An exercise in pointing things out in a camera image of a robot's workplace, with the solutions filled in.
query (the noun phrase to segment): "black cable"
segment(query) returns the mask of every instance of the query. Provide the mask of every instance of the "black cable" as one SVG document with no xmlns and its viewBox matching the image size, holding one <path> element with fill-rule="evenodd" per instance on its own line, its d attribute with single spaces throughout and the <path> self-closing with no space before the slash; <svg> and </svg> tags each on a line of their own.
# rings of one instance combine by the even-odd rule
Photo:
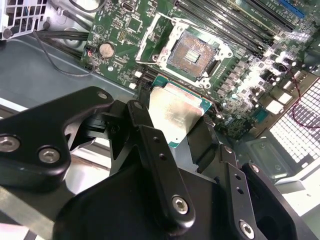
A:
<svg viewBox="0 0 320 240">
<path fill-rule="evenodd" d="M 38 31 L 37 35 L 40 37 L 46 37 L 46 36 L 59 36 L 59 35 L 69 35 L 69 36 L 89 36 L 88 32 L 83 31 L 48 31 L 48 30 L 42 30 Z"/>
<path fill-rule="evenodd" d="M 74 41 L 86 41 L 88 37 L 83 36 L 69 36 L 69 35 L 57 35 L 57 36 L 42 36 L 45 39 L 66 39 Z"/>
<path fill-rule="evenodd" d="M 43 37 L 39 37 L 39 38 L 41 39 L 42 42 L 45 42 L 45 43 L 49 44 L 50 46 L 53 46 L 56 49 L 59 49 L 60 51 L 67 53 L 78 60 L 80 60 L 82 57 L 82 52 L 77 51 L 71 47 L 68 47 L 67 45 L 62 44 L 59 41 L 55 41 L 52 38 L 43 38 Z"/>
<path fill-rule="evenodd" d="M 49 3 L 51 4 L 51 6 L 56 10 L 58 11 L 59 9 L 59 5 L 55 4 L 52 0 L 49 0 Z M 76 15 L 73 15 L 72 13 L 70 13 L 68 10 L 64 10 L 62 12 L 62 14 L 64 16 L 66 16 L 67 18 L 75 21 L 77 24 L 79 24 L 82 28 L 84 28 L 85 30 L 87 31 L 90 31 L 91 30 L 91 26 L 88 25 L 85 21 L 81 20 L 80 18 L 78 18 Z"/>
<path fill-rule="evenodd" d="M 85 13 L 88 13 L 88 14 L 93 14 L 93 13 L 98 12 L 100 9 L 102 9 L 106 5 L 108 0 L 100 0 L 99 6 L 97 8 L 95 8 L 95 9 L 92 9 L 92 10 L 88 10 L 88 9 L 83 8 L 82 6 L 80 6 L 79 4 L 74 2 L 73 0 L 69 0 L 69 2 L 79 10 L 81 10 L 81 11 L 83 11 Z"/>
<path fill-rule="evenodd" d="M 80 18 L 78 18 L 77 16 L 71 14 L 70 12 L 68 12 L 67 10 L 63 11 L 63 15 L 66 16 L 67 18 L 75 21 L 77 24 L 79 24 L 81 27 L 83 27 L 85 30 L 90 31 L 91 30 L 91 26 L 89 26 L 85 21 L 81 20 Z"/>
<path fill-rule="evenodd" d="M 62 74 L 65 74 L 65 75 L 68 75 L 68 76 L 72 76 L 72 77 L 78 77 L 78 78 L 82 78 L 82 77 L 87 77 L 87 76 L 90 76 L 92 73 L 95 72 L 96 70 L 96 65 L 94 63 L 94 61 L 91 59 L 91 62 L 93 64 L 92 66 L 92 70 L 88 73 L 84 73 L 84 74 L 75 74 L 75 73 L 71 73 L 71 72 L 67 72 L 67 71 L 64 71 L 64 70 L 61 70 L 60 68 L 58 68 L 56 66 L 56 64 L 54 63 L 54 61 L 51 59 L 48 51 L 46 50 L 44 44 L 41 42 L 40 38 L 38 37 L 37 35 L 37 32 L 36 31 L 33 31 L 33 36 L 35 37 L 35 39 L 37 40 L 37 42 L 39 43 L 40 47 L 42 48 L 42 50 L 44 51 L 44 54 L 46 55 L 46 57 L 48 58 L 49 62 L 52 64 L 52 66 L 54 67 L 55 70 L 57 70 L 58 72 L 62 73 Z"/>
</svg>

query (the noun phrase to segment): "green circuit board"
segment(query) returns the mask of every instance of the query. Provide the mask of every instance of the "green circuit board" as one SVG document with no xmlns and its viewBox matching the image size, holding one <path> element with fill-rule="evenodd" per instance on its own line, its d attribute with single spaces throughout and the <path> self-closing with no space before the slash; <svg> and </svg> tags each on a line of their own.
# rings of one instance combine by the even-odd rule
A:
<svg viewBox="0 0 320 240">
<path fill-rule="evenodd" d="M 88 67 L 93 59 L 97 73 L 134 91 L 144 70 L 150 69 L 194 92 L 209 94 L 221 105 L 220 116 L 213 116 L 216 129 L 239 139 L 269 114 L 265 105 L 255 106 L 252 98 L 253 91 L 258 91 L 254 99 L 259 103 L 260 96 L 275 87 L 262 77 L 264 73 L 279 77 L 276 84 L 286 80 L 274 67 L 272 55 L 286 52 L 286 58 L 303 62 L 306 48 L 319 34 L 317 0 L 283 1 L 109 0 L 95 16 L 81 62 Z M 230 51 L 231 56 L 214 58 L 200 77 L 193 68 L 184 69 L 184 60 L 177 66 L 167 57 L 162 65 L 163 49 L 171 41 L 173 48 L 180 43 L 173 34 L 178 24 L 183 27 L 180 39 L 192 35 L 216 50 L 216 55 Z M 108 58 L 99 52 L 106 43 L 114 50 Z"/>
</svg>

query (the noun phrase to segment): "black plastic bracket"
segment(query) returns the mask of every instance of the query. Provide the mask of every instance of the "black plastic bracket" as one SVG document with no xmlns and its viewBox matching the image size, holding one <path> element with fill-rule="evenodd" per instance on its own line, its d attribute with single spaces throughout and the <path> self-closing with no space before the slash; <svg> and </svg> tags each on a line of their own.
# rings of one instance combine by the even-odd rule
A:
<svg viewBox="0 0 320 240">
<path fill-rule="evenodd" d="M 214 179 L 221 187 L 220 204 L 225 208 L 221 216 L 226 217 L 224 222 L 239 239 L 248 239 L 246 234 L 253 232 L 253 238 L 266 240 L 257 227 L 246 175 L 237 168 L 235 153 L 228 146 L 220 144 L 217 154 L 217 159 L 213 161 Z M 250 226 L 249 233 L 243 231 L 242 223 Z"/>
<path fill-rule="evenodd" d="M 14 141 L 2 144 L 15 145 L 16 149 L 8 151 L 4 146 L 0 151 L 0 185 L 32 191 L 58 187 L 71 163 L 70 148 L 81 123 L 107 111 L 113 101 L 106 91 L 88 87 L 1 120 L 0 137 L 9 136 Z M 58 160 L 41 161 L 44 149 L 55 150 Z"/>
<path fill-rule="evenodd" d="M 241 169 L 248 179 L 257 225 L 267 239 L 317 239 L 257 165 L 246 163 Z"/>
</svg>

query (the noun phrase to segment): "ram slot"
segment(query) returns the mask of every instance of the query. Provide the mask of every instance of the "ram slot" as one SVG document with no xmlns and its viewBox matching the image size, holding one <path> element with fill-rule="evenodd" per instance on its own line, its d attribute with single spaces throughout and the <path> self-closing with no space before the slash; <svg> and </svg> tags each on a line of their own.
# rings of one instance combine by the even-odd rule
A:
<svg viewBox="0 0 320 240">
<path fill-rule="evenodd" d="M 213 5 L 211 2 L 208 2 L 207 0 L 198 0 L 197 2 L 201 6 L 201 8 L 203 8 L 204 10 L 207 10 L 211 13 L 213 13 L 213 11 L 214 11 L 216 15 L 219 14 L 221 17 L 219 17 L 218 15 L 217 15 L 217 17 L 219 17 L 222 21 L 226 22 L 224 20 L 224 19 L 226 19 L 228 21 L 228 22 L 226 22 L 227 24 L 229 23 L 230 25 L 236 27 L 237 29 L 240 29 L 243 34 L 247 35 L 248 37 L 251 37 L 254 41 L 258 41 L 259 44 L 263 45 L 263 44 L 269 43 L 268 39 L 265 39 L 262 36 L 258 35 L 257 33 L 255 33 L 250 28 L 246 27 L 244 24 L 242 24 L 237 19 L 233 18 L 232 16 L 229 16 L 228 14 L 226 14 L 225 12 L 220 10 L 218 7 Z"/>
<path fill-rule="evenodd" d="M 212 20 L 215 21 L 218 25 L 221 25 L 223 28 L 225 28 L 227 31 L 229 31 L 230 34 L 233 34 L 235 37 L 243 39 L 246 41 L 248 44 L 253 46 L 257 51 L 261 51 L 263 49 L 263 46 L 260 46 L 256 42 L 254 42 L 252 39 L 250 39 L 247 35 L 243 34 L 242 32 L 239 32 L 238 29 L 236 29 L 234 26 L 231 26 L 227 24 L 224 20 L 220 20 L 218 17 L 214 16 L 212 12 L 208 12 L 208 10 L 205 10 L 201 7 L 201 4 L 194 3 L 189 1 L 188 3 L 186 2 L 181 2 L 182 4 L 185 3 L 186 5 L 193 6 L 194 9 L 197 9 L 207 20 Z"/>
<path fill-rule="evenodd" d="M 272 21 L 274 24 L 278 25 L 282 29 L 292 32 L 295 29 L 295 26 L 291 24 L 286 19 L 279 16 L 277 13 L 272 11 L 266 5 L 258 2 L 257 0 L 243 0 L 245 3 L 250 5 L 252 8 L 263 14 L 267 19 Z"/>
<path fill-rule="evenodd" d="M 233 8 L 229 7 L 223 2 L 220 1 L 213 1 L 213 0 L 206 0 L 206 2 L 210 2 L 212 5 L 217 5 L 217 8 L 220 7 L 222 11 L 225 12 L 231 18 L 236 19 L 238 22 L 242 23 L 243 25 L 247 26 L 247 28 L 251 29 L 259 36 L 263 36 L 268 40 L 272 40 L 274 38 L 274 33 L 269 32 L 267 28 L 262 28 L 261 26 L 251 22 L 249 19 L 244 17 L 242 14 L 234 10 Z"/>
<path fill-rule="evenodd" d="M 222 31 L 220 28 L 218 28 L 217 26 L 213 25 L 211 22 L 209 22 L 208 20 L 202 18 L 201 16 L 199 16 L 198 14 L 195 14 L 193 12 L 193 10 L 189 9 L 189 6 L 185 5 L 183 2 L 179 2 L 179 4 L 177 5 L 177 7 L 182 10 L 183 12 L 185 12 L 186 14 L 188 14 L 189 16 L 192 16 L 194 19 L 196 19 L 197 21 L 200 21 L 201 23 L 203 23 L 205 26 L 207 26 L 208 28 L 212 29 L 212 32 L 216 32 L 217 34 L 223 36 L 223 38 L 230 40 L 233 43 L 239 44 L 240 46 L 244 47 L 249 53 L 251 53 L 254 56 L 259 56 L 260 53 L 257 52 L 255 50 L 254 47 L 252 47 L 250 44 L 248 44 L 247 42 L 242 41 L 241 39 L 238 39 L 230 34 L 228 34 L 227 32 Z"/>
</svg>

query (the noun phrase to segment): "capacitor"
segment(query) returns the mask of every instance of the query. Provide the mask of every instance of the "capacitor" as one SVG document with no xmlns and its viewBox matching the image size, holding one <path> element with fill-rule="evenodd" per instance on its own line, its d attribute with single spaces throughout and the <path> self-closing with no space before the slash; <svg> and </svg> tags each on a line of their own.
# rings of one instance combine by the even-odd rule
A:
<svg viewBox="0 0 320 240">
<path fill-rule="evenodd" d="M 296 61 L 293 61 L 292 59 L 289 59 L 289 58 L 284 58 L 283 61 L 289 65 L 291 65 L 292 67 L 296 66 L 297 65 L 297 62 Z"/>
<path fill-rule="evenodd" d="M 266 82 L 269 82 L 269 80 L 273 77 L 274 77 L 274 73 L 270 70 L 266 70 L 264 74 L 261 76 L 261 78 Z"/>
<path fill-rule="evenodd" d="M 252 89 L 251 92 L 255 95 L 255 96 L 259 96 L 260 92 L 258 89 Z"/>
<path fill-rule="evenodd" d="M 275 61 L 276 63 L 280 63 L 281 62 L 281 57 L 279 57 L 278 55 L 272 54 L 270 56 L 270 59 Z"/>
<path fill-rule="evenodd" d="M 280 57 L 284 58 L 286 55 L 287 55 L 287 52 L 286 52 L 286 51 L 280 52 Z"/>
<path fill-rule="evenodd" d="M 256 101 L 251 101 L 251 103 L 255 108 L 259 107 L 259 103 L 257 103 Z"/>
<path fill-rule="evenodd" d="M 99 52 L 103 58 L 109 59 L 115 54 L 115 47 L 111 43 L 103 43 L 99 48 Z"/>
<path fill-rule="evenodd" d="M 274 63 L 273 66 L 275 69 L 277 69 L 281 73 L 285 73 L 288 71 L 287 67 L 281 63 Z"/>
</svg>

